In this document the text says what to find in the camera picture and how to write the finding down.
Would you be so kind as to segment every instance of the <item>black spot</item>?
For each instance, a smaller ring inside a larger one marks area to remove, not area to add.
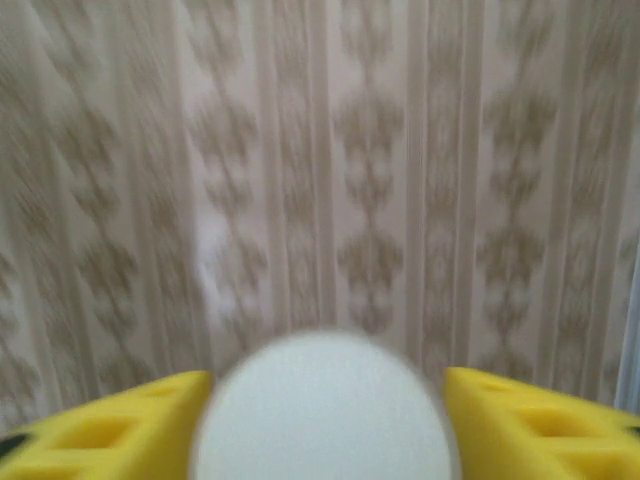
[[[20,433],[18,435],[11,435],[10,437],[0,439],[0,461],[24,442],[29,440],[30,437],[31,436],[26,433]]]
[[[636,425],[635,427],[629,427],[629,432],[634,434],[640,440],[640,425]]]

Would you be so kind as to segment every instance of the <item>white ball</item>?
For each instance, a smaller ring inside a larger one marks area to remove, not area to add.
[[[202,420],[196,480],[460,478],[437,395],[356,335],[267,346],[218,386]]]

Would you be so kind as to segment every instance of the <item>wallpaper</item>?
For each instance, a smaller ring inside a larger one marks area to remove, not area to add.
[[[0,430],[356,329],[611,403],[629,0],[8,0]]]

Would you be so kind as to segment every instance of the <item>yellow plastic holder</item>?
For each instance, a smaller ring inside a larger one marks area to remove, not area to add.
[[[466,368],[445,404],[465,480],[640,479],[640,418]]]
[[[0,480],[186,479],[210,390],[207,372],[181,373],[19,428]]]

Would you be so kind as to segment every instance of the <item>wall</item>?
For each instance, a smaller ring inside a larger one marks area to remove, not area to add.
[[[4,428],[318,325],[612,401],[638,15],[6,1]]]

